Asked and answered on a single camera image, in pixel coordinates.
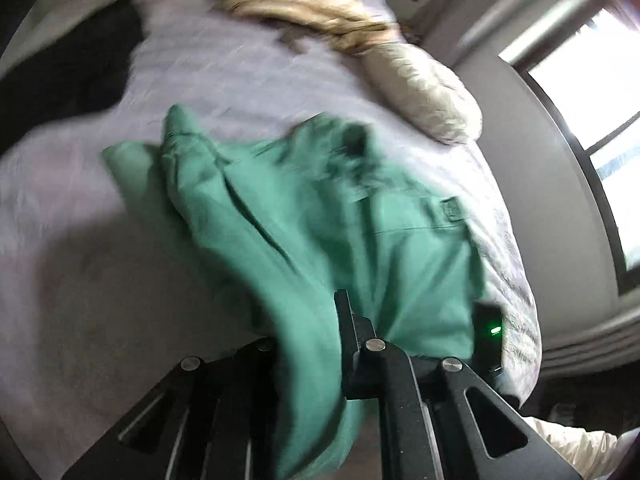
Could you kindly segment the green shirt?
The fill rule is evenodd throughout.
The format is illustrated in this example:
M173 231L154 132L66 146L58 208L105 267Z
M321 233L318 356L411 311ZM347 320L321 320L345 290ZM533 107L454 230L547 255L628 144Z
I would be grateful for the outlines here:
M464 208L385 157L367 126L320 114L277 140L218 142L174 106L161 144L103 159L126 206L279 341L278 478L338 468L359 434L366 406L341 392L338 290L412 356L471 356L485 279Z

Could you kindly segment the lavender quilted bedspread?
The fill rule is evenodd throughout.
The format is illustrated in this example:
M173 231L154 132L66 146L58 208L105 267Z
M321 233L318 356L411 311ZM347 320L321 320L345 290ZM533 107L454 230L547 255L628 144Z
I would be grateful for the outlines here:
M110 1L42 0L49 15L6 60ZM218 1L134 0L145 38L122 100L32 128L1 159L1 414L42 478L60 478L178 359L250 340L231 315L235 291L207 285L169 240L168 209L127 204L102 160L123 140L160 142L177 103L224 142L277 138L322 112L370 126L388 158L462 201L506 314L510 393L525 401L538 382L535 300L480 148L450 148L403 120L358 58L317 38L294 54L275 28Z

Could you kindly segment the cream pillow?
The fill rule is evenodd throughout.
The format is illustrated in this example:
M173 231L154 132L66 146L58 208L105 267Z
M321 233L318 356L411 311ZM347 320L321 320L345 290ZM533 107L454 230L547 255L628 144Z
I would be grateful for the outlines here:
M379 44L362 57L371 81L399 115L431 139L468 144L483 132L483 113L450 68L405 42Z

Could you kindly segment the window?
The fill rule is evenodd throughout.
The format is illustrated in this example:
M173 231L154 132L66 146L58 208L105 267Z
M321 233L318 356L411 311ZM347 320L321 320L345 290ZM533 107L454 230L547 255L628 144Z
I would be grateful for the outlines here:
M572 150L597 204L617 288L639 285L639 31L614 6L550 11L500 53Z

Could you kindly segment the beige knitted blanket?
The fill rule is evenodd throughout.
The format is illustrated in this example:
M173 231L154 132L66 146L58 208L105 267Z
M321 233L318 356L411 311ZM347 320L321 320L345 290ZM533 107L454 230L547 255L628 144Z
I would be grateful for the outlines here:
M325 36L334 50L348 54L402 40L396 21L361 0L222 0L222 6L239 18L269 18L307 27Z

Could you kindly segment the black garment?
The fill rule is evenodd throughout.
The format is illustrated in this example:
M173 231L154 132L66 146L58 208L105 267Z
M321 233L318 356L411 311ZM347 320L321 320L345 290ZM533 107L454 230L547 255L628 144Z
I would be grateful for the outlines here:
M1 151L46 122L115 106L142 40L134 0L115 0L12 67L1 78Z

